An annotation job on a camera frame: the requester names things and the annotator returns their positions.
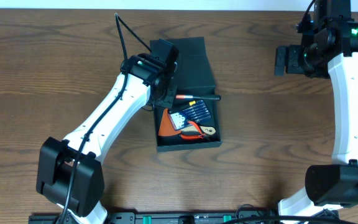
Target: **wooden tabletop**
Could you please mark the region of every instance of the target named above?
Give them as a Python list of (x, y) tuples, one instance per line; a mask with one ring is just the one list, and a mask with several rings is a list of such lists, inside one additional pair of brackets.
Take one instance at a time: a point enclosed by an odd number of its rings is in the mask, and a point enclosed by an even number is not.
[[(110, 91), (122, 50), (114, 10), (0, 10), (0, 223), (60, 212), (35, 191), (39, 149), (82, 123)], [(138, 111), (103, 165), (106, 208), (140, 212), (274, 207), (330, 164), (330, 80), (274, 77), (275, 49), (300, 43), (301, 12), (118, 11), (146, 42), (204, 37), (223, 145), (157, 154), (152, 113)], [(128, 32), (129, 55), (145, 49)], [(358, 222), (358, 206), (340, 211)]]

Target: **white wall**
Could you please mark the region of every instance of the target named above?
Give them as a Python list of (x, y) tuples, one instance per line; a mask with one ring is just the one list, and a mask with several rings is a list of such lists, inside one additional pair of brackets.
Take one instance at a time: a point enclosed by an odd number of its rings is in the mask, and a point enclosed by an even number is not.
[[(311, 0), (0, 0), (0, 8), (304, 11)], [(358, 0), (352, 0), (358, 12)]]

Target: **black box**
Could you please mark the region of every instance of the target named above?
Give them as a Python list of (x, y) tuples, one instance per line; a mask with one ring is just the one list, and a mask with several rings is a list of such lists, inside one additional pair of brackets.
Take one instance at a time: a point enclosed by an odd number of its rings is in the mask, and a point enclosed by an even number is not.
[[(179, 50), (177, 68), (173, 82), (178, 86), (178, 94), (206, 95), (215, 94), (215, 81), (212, 74), (206, 49), (204, 37), (169, 39)], [(157, 40), (150, 41), (150, 48)], [(174, 105), (183, 104), (183, 100), (175, 100)], [(215, 101), (204, 100), (206, 107), (211, 113), (211, 119), (200, 122), (200, 126), (212, 126), (216, 130), (213, 141), (207, 140), (183, 140), (180, 136), (160, 137), (158, 131), (162, 119), (163, 109), (154, 110), (155, 135), (157, 138), (157, 151), (167, 152), (184, 149), (204, 149), (219, 147), (222, 144), (221, 132), (219, 129), (218, 111)]]

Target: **green led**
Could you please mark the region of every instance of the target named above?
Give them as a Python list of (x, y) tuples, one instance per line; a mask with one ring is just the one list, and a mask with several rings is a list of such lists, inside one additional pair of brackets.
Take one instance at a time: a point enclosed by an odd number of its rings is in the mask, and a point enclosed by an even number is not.
[(352, 34), (357, 35), (358, 34), (358, 29), (352, 29)]

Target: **red pliers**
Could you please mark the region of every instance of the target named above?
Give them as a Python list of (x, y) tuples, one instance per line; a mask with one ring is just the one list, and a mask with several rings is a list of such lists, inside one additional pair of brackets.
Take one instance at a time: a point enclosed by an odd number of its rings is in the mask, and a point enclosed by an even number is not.
[(187, 123), (193, 125), (196, 130), (199, 132), (199, 135), (186, 135), (180, 134), (180, 137), (184, 140), (196, 140), (196, 139), (208, 139), (209, 135), (204, 133), (201, 128), (194, 121), (187, 121)]

